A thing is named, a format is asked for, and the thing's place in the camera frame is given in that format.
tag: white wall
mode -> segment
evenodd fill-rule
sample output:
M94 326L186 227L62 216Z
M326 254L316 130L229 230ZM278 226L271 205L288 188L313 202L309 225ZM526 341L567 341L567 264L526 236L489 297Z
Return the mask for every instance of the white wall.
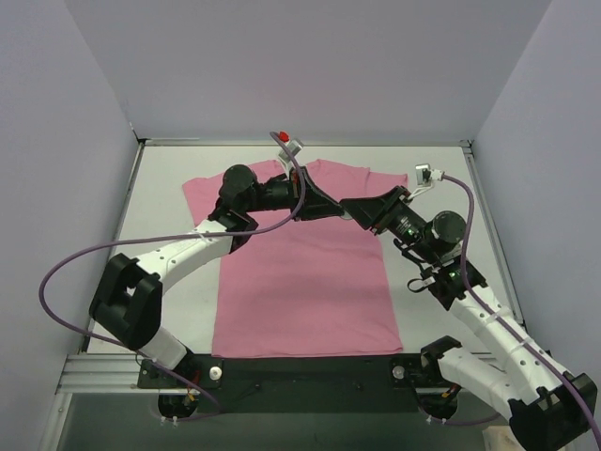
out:
M4 0L0 14L0 449L37 449L65 354L79 337L47 319L38 284L61 257L115 230L136 142L60 0ZM106 255L49 290L85 324Z
M142 137L471 139L550 0L66 0Z
M599 386L600 23L598 0L554 0L474 147L529 330Z

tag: black robot arm segment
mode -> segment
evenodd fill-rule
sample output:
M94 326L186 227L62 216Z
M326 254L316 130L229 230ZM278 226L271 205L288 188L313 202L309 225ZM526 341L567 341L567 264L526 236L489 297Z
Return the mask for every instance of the black robot arm segment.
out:
M393 233L403 257L418 265L424 285L449 310L466 290L460 277L460 243L466 223L453 211L443 211L427 222L409 206L410 195L407 188L398 186L378 197L342 199L340 205L363 229L376 235L387 230ZM469 261L467 270L472 287L486 287L484 277Z
M306 193L300 211L294 219L313 221L343 216L344 209L316 186L306 167L301 167L300 171L305 180ZM299 175L294 168L290 170L289 177L281 174L260 183L250 167L237 164L223 174L223 185L219 190L219 199L213 214L223 209L238 213L293 210L299 203L300 195Z

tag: pink t-shirt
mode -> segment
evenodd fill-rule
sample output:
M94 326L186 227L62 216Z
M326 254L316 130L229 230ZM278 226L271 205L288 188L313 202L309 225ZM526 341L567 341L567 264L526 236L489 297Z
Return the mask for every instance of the pink t-shirt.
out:
M407 186L407 175L324 160L306 166L316 185L335 200ZM283 172L275 161L250 167L261 182ZM184 183L195 225L212 212L222 176ZM288 214L251 213L259 227ZM401 349L379 239L354 221L290 221L222 258L214 355L311 357Z

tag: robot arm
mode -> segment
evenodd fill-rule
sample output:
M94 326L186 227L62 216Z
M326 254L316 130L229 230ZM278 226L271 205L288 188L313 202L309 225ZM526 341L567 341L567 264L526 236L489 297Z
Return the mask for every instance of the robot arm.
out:
M418 166L418 179L420 172L426 190L433 183L432 175L439 179L443 175L431 171L428 165ZM467 388L494 408L509 420L525 448L558 449L570 443L589 428L584 414L562 382L525 346L536 349L563 374L592 412L595 384L586 374L574 377L546 354L516 323L510 310L501 306L484 277L467 261L467 280L484 305L470 294L461 274L461 242L466 223L452 211L443 211L426 222L409 206L414 197L401 187L380 197L344 199L341 205L362 228L375 234L389 231L395 235L394 243L401 254L420 268L424 287L471 329L501 366L497 369L486 365L446 336L422 349L423 369Z
M281 145L288 146L292 155L302 149L296 139ZM289 164L287 154L280 153L278 158L288 174L265 183L242 164L225 171L215 210L190 232L197 239L172 241L134 258L123 254L112 257L90 305L90 316L126 348L184 377L193 376L197 368L192 352L161 327L162 296L191 272L235 252L249 240L248 235L228 235L257 229L249 212L295 209L301 192L299 174ZM295 221L343 216L344 209L313 183L306 168L300 171L305 197Z

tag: metal frame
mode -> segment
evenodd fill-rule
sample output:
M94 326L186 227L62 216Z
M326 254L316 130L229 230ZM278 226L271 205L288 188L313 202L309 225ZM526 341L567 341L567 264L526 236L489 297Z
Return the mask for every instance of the metal frame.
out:
M505 253L503 252L503 248L501 245L501 240L499 239L499 234L497 233L497 228L495 227L495 222L492 217L492 213L490 212L490 208L488 207L488 203L486 202L486 197L484 190L482 188L482 182L480 181L480 177L478 176L478 170L476 169L476 164L473 159L473 154L471 153L471 148L467 148L468 151L464 148L464 154L466 163L468 164L468 170L470 171L470 176L473 181L474 192L478 198L478 202L480 203L480 208L482 210L482 215L485 219L486 231L488 232L488 237L492 244L492 250L495 255L495 259L497 260L497 265L499 265L501 280L503 282L503 287L505 288L505 292L509 297L509 303L512 306L512 310L514 312L514 317L516 321L523 325L524 317L522 315L521 307L519 306L519 301L517 300L516 289L514 287L514 282L511 278L511 273L509 272L509 267L507 266L507 260L505 259Z
M408 146L408 143L361 143L361 142L319 142L319 141L308 141L306 144L313 146L378 146L378 147L389 147L389 146ZM146 146L272 146L271 141L256 141L249 143L248 141L241 143L235 141L204 141L204 140L174 140L174 139L149 139L141 140L138 151L131 169L130 180L128 183L128 189L123 203L119 222L117 223L115 237L118 237L125 220L125 214L127 207L130 203L131 192L135 184L135 180L139 171L140 163ZM471 142L460 141L453 143L418 143L412 144L416 147L441 147L441 146L453 146L461 147L465 154L466 163L470 171L470 176L473 180L474 189L478 200L480 202L483 215L485 217L486 230L488 236L491 239L493 245L493 251L497 263L501 270L501 278L505 287L506 292L509 296L509 301L514 309L516 320L520 323L523 322L523 317L519 303L517 302L516 292L514 290L513 282L507 263L505 261L504 253L502 251L501 242L497 234L497 229L494 225L490 209L486 203L484 192L482 190L482 184L479 180L476 166L474 164L473 156L471 154ZM88 324L88 329L93 327L93 322ZM87 346L87 340L84 342L82 351L85 351ZM495 364L494 358L490 354L478 354L478 357L491 365ZM56 390L54 403L51 408L50 416L42 435L42 439L39 445L39 450L55 450L59 446L60 438L65 427L67 414L69 412L69 405L74 394L83 393L99 393L99 394L142 394L147 395L149 393L157 394L177 394L184 393L182 389L156 389L156 390L141 390L137 388L138 374L140 371L139 365L136 363L133 354L79 354L67 356L65 367L61 374L60 381ZM438 393L439 388L418 388L418 393L431 394Z
M46 428L39 443L39 451L54 451L58 449L60 438L65 428L65 422L67 421L71 398L71 393L56 394L54 396Z
M303 139L305 146L319 147L347 147L347 148L464 148L469 147L471 142L461 141L432 141L432 142L404 142L399 140L382 140L374 143L373 141L346 141L344 139L337 141L323 141L319 139ZM145 141L147 147L196 147L196 146L237 146L237 147L255 147L269 146L276 147L272 139L251 139L251 140L215 140L215 139L172 139L172 138L150 138Z

